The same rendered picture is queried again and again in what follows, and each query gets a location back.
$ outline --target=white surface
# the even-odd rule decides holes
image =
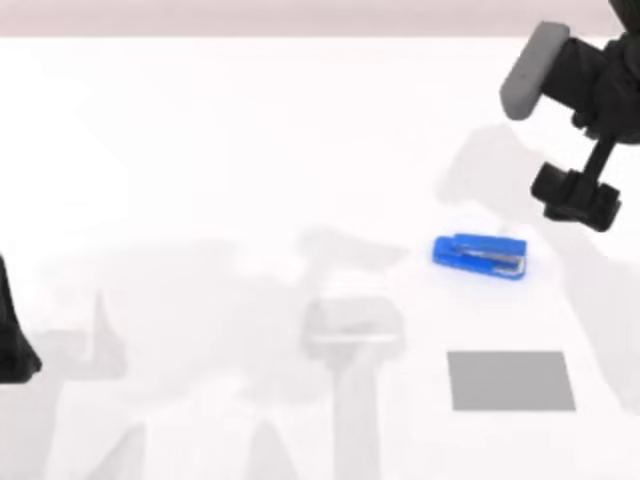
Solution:
[[[100,288],[130,361],[123,380],[67,384],[47,478],[82,478],[137,419],[149,426],[144,478],[239,479],[252,428],[265,417],[278,425],[302,478],[330,478],[324,387],[304,404],[258,405],[240,398],[249,380],[229,364],[167,402],[151,395],[145,403],[142,395],[169,374],[159,358],[175,345],[179,358],[196,358],[207,337],[249,311],[242,308],[254,317],[290,315],[281,330],[279,319],[270,319],[266,331],[274,337],[263,339],[287,350],[295,340],[287,337],[290,325],[299,320],[296,282],[306,267],[293,248],[314,226],[408,249],[386,274],[371,283],[352,276],[348,287],[382,288],[406,322],[406,352],[379,376],[385,479],[637,478],[637,422],[623,415],[600,376],[564,298],[558,252],[478,204],[445,206],[434,196],[470,133],[505,123],[498,89],[523,43],[4,40],[0,246],[20,317],[28,332],[90,330]],[[588,154],[569,113],[550,103],[514,128],[525,145],[562,165],[579,167]],[[604,254],[633,264],[640,168],[632,150],[615,155],[606,179],[621,189],[624,206],[611,232],[589,236]],[[530,241],[530,271],[521,283],[430,264],[437,235],[503,228]],[[281,297],[257,290],[247,296],[225,283],[207,287],[211,272],[190,270],[197,263],[187,247],[176,254],[177,262],[190,262],[180,278],[141,282],[157,275],[144,269],[163,245],[202,239],[237,243],[237,271],[272,278]],[[147,263],[88,268],[61,260],[135,245],[151,252]],[[49,264],[53,273],[45,276]],[[335,287],[330,277],[322,282],[321,290]],[[178,330],[160,323],[171,315]],[[233,338],[235,349],[254,345]],[[450,349],[562,349],[579,412],[456,415]],[[328,382],[319,366],[305,368],[318,385]]]

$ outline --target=blue stapler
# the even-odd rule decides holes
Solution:
[[[439,265],[509,280],[524,277],[526,254],[524,240],[469,234],[438,237],[433,247]]]

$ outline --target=dark object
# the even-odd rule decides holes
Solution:
[[[501,90],[509,118],[528,118],[546,96],[573,110],[573,126],[596,141],[582,172],[545,164],[531,193],[550,220],[599,232],[611,227],[621,204],[600,174],[616,144],[640,144],[640,0],[609,3],[626,29],[619,39],[599,50],[565,25],[542,22]]]
[[[27,383],[42,369],[18,323],[4,259],[0,257],[0,384]]]

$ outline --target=robot end effector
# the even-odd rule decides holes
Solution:
[[[640,0],[610,0],[626,32],[604,50],[542,22],[500,90],[511,120],[525,120],[546,96],[574,111],[573,126],[596,140],[582,172],[545,164],[531,187],[554,221],[604,232],[620,208],[620,192],[598,178],[617,143],[640,143]]]

